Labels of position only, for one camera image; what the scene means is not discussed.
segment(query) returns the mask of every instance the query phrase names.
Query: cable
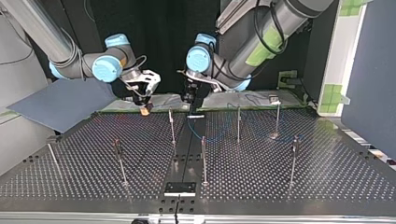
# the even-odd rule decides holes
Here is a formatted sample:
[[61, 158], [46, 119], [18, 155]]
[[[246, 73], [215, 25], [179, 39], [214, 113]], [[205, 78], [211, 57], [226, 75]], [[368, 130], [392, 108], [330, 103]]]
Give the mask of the cable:
[[268, 100], [268, 98], [260, 97], [260, 96], [257, 96], [257, 95], [245, 94], [245, 97], [246, 97], [251, 103], [253, 103], [255, 106], [259, 106], [259, 105], [258, 105], [254, 100], [249, 99], [249, 98], [248, 98], [249, 96], [252, 96], [252, 97], [255, 97], [255, 98], [261, 99], [261, 100]]
[[88, 12], [87, 9], [87, 0], [84, 0], [84, 10], [85, 10], [85, 14], [87, 14], [87, 16], [90, 18], [91, 21], [95, 22], [95, 20], [93, 19], [93, 17], [90, 15], [90, 13]]
[[254, 16], [253, 16], [253, 23], [254, 23], [254, 31], [256, 32], [257, 37], [259, 38], [260, 42], [262, 42], [262, 44], [265, 46], [266, 49], [268, 49], [268, 51], [270, 51], [271, 53], [275, 54], [275, 55], [279, 55], [281, 53], [283, 53], [288, 45], [288, 40], [285, 38], [282, 27], [280, 25], [279, 19], [277, 18], [276, 15], [276, 11], [274, 9], [275, 3], [271, 2], [270, 4], [270, 13], [272, 16], [272, 19], [274, 21], [274, 25], [280, 35], [280, 38], [282, 40], [282, 44], [280, 45], [280, 50], [276, 51], [274, 49], [271, 49], [271, 47], [268, 46], [268, 44], [264, 41], [264, 39], [262, 38], [262, 34], [259, 31], [259, 24], [257, 23], [257, 14], [258, 14], [258, 9], [259, 9], [259, 5], [260, 5], [260, 1], [261, 0], [257, 0], [256, 1], [256, 6], [254, 7]]
[[19, 62], [22, 62], [22, 61], [24, 61], [24, 60], [30, 58], [30, 56], [32, 56], [32, 54], [35, 52], [35, 51], [33, 50], [32, 46], [29, 45], [29, 44], [20, 36], [20, 33], [18, 33], [17, 29], [15, 29], [14, 25], [12, 25], [12, 23], [11, 23], [11, 21], [8, 19], [6, 13], [5, 13], [4, 11], [2, 11], [2, 10], [0, 10], [0, 12], [2, 13], [2, 15], [4, 16], [4, 18], [6, 19], [6, 22], [9, 24], [9, 26], [14, 30], [14, 32], [15, 32], [15, 34], [18, 36], [18, 38], [30, 49], [29, 53], [28, 53], [25, 57], [23, 57], [23, 58], [21, 58], [21, 59], [18, 59], [18, 60], [15, 60], [15, 61], [11, 61], [11, 62], [0, 63], [0, 65], [12, 64], [12, 63], [19, 63]]
[[211, 61], [212, 61], [212, 74], [213, 74], [213, 70], [214, 70], [214, 69], [213, 69], [213, 66], [214, 66], [214, 67], [216, 67], [216, 68], [218, 69], [218, 73], [221, 73], [221, 74], [223, 74], [224, 76], [226, 76], [227, 78], [229, 78], [229, 79], [231, 79], [231, 80], [234, 80], [234, 81], [246, 81], [246, 80], [251, 80], [251, 79], [257, 77], [257, 76], [262, 72], [262, 70], [268, 65], [268, 62], [265, 62], [264, 64], [261, 65], [262, 68], [261, 68], [258, 72], [256, 72], [255, 75], [253, 75], [253, 76], [251, 76], [251, 77], [242, 78], [242, 77], [236, 76], [236, 75], [231, 71], [230, 64], [228, 63], [227, 67], [228, 67], [228, 71], [230, 72], [230, 75], [231, 75], [231, 77], [230, 77], [227, 73], [224, 73], [224, 72], [221, 70], [222, 67], [223, 67], [223, 65], [226, 63], [226, 60], [224, 60], [224, 61], [223, 61], [223, 64], [221, 65], [221, 67], [219, 67], [219, 66], [216, 64], [216, 62], [215, 62], [214, 51], [215, 51], [215, 50], [214, 50], [214, 44], [213, 44], [212, 42], [210, 42], [210, 43], [209, 43], [209, 55], [210, 55], [210, 59], [211, 59]]
[[300, 79], [301, 85], [303, 86], [303, 89], [304, 89], [305, 93], [306, 93], [306, 94], [308, 95], [308, 97], [311, 99], [312, 104], [314, 104], [314, 106], [315, 106], [316, 108], [318, 108], [318, 105], [317, 105], [317, 103], [315, 103], [314, 98], [312, 98], [311, 94], [309, 94], [308, 90], [306, 89], [303, 80], [302, 80], [300, 77], [299, 77], [299, 79]]
[[18, 59], [18, 60], [16, 60], [16, 61], [12, 61], [12, 62], [6, 62], [6, 63], [0, 63], [0, 65], [5, 65], [5, 64], [12, 64], [12, 63], [19, 63], [19, 62], [22, 62], [22, 61], [24, 61], [24, 60], [26, 60], [26, 59], [28, 59], [32, 54], [33, 54], [33, 49], [30, 49], [30, 52], [29, 52], [29, 54], [28, 55], [26, 55], [25, 57], [23, 57], [23, 58], [21, 58], [21, 59]]
[[62, 28], [62, 31], [66, 34], [66, 36], [70, 40], [70, 43], [72, 44], [72, 52], [71, 52], [69, 58], [65, 62], [57, 63], [57, 62], [53, 61], [50, 57], [49, 57], [49, 61], [52, 62], [52, 64], [55, 65], [56, 67], [66, 68], [67, 66], [72, 64], [76, 58], [78, 58], [79, 72], [81, 73], [81, 79], [86, 80], [86, 76], [84, 74], [84, 69], [83, 69], [83, 64], [85, 63], [85, 65], [90, 69], [90, 71], [92, 71], [92, 70], [87, 65], [87, 62], [85, 61], [85, 59], [82, 56], [82, 50], [74, 42], [72, 36], [69, 33], [67, 33], [64, 28]]

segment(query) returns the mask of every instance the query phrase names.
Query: vertical metal post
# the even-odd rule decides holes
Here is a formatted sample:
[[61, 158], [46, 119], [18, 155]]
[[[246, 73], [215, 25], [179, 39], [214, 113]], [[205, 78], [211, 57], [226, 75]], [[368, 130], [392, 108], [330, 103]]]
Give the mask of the vertical metal post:
[[122, 185], [124, 186], [128, 186], [128, 180], [126, 179], [126, 174], [125, 174], [125, 168], [123, 166], [123, 162], [122, 162], [122, 148], [121, 148], [121, 143], [120, 143], [120, 139], [116, 138], [114, 140], [114, 153], [116, 154], [116, 158], [120, 163], [120, 168], [121, 168], [121, 172], [122, 172], [122, 178], [123, 178], [123, 183]]
[[279, 137], [279, 116], [280, 116], [280, 101], [277, 96], [271, 96], [270, 95], [270, 104], [271, 105], [277, 105], [276, 109], [276, 127], [275, 127], [275, 132], [270, 134], [270, 138], [272, 139], [277, 139]]
[[293, 164], [291, 166], [291, 176], [290, 176], [290, 188], [294, 185], [294, 170], [296, 165], [297, 154], [300, 151], [300, 138], [299, 136], [294, 136], [293, 144], [292, 144], [292, 152], [293, 152]]
[[172, 130], [172, 144], [175, 146], [176, 140], [175, 140], [175, 128], [174, 128], [172, 107], [169, 108], [169, 122], [171, 123], [171, 130]]
[[201, 144], [202, 144], [202, 160], [204, 162], [204, 185], [207, 185], [208, 183], [206, 178], [206, 139], [204, 136], [202, 137]]
[[121, 167], [121, 170], [122, 170], [122, 177], [123, 177], [123, 179], [124, 179], [124, 185], [128, 185], [128, 181], [126, 180], [126, 175], [125, 175], [125, 170], [124, 170], [124, 167], [123, 167], [123, 163], [122, 163], [122, 159], [120, 159], [120, 167]]
[[238, 138], [237, 142], [241, 141], [241, 107], [238, 106]]
[[277, 111], [276, 111], [276, 129], [275, 129], [276, 133], [279, 133], [279, 115], [280, 115], [280, 102], [277, 105]]
[[53, 158], [53, 161], [56, 163], [56, 165], [58, 165], [58, 160], [56, 160], [55, 153], [53, 152], [53, 149], [52, 149], [52, 145], [50, 143], [47, 143], [47, 146], [49, 147], [49, 152]]

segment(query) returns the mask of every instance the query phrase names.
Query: metal pegboard table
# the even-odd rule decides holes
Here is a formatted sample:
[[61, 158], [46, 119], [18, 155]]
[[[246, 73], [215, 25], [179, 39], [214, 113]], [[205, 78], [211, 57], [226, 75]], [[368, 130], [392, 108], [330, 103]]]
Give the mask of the metal pegboard table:
[[[175, 114], [176, 140], [185, 114]], [[53, 150], [24, 160], [0, 180], [1, 211], [158, 213], [174, 157], [168, 114], [100, 114], [80, 125]], [[113, 143], [120, 139], [129, 186]]]
[[[396, 217], [396, 173], [306, 109], [243, 111], [241, 142], [237, 112], [206, 113], [196, 131], [205, 135], [208, 185], [200, 184], [196, 214]], [[301, 139], [290, 184], [294, 135]], [[190, 154], [201, 151], [200, 140]], [[202, 183], [201, 164], [188, 164], [185, 181]]]
[[[60, 170], [45, 149], [1, 176], [0, 211], [396, 217], [396, 174], [313, 111], [282, 110], [276, 140], [268, 137], [274, 110], [243, 111], [239, 144], [235, 111], [205, 114], [190, 123], [207, 139], [207, 186], [201, 140], [186, 114], [174, 115], [176, 148], [167, 113], [101, 114], [54, 145]], [[291, 186], [294, 135], [301, 150]], [[116, 137], [126, 148], [127, 189]], [[196, 196], [163, 197], [169, 181], [196, 182]]]

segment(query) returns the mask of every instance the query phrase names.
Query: white wall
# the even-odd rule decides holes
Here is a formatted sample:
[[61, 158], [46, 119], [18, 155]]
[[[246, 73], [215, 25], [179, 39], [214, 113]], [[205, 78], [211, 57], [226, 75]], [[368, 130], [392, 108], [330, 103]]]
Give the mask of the white wall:
[[[15, 21], [12, 23], [22, 38], [26, 38], [21, 27]], [[8, 105], [47, 87], [48, 83], [34, 54], [18, 63], [1, 64], [26, 57], [30, 48], [18, 37], [4, 16], [0, 16], [0, 31], [1, 175], [42, 148], [47, 137], [54, 132], [19, 115], [9, 114], [6, 110]]]

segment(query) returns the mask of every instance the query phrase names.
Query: black bracket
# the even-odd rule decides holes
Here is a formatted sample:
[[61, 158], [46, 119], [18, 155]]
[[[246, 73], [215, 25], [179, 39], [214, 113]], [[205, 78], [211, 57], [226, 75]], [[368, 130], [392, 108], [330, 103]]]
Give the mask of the black bracket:
[[195, 182], [168, 182], [165, 187], [165, 197], [195, 197]]

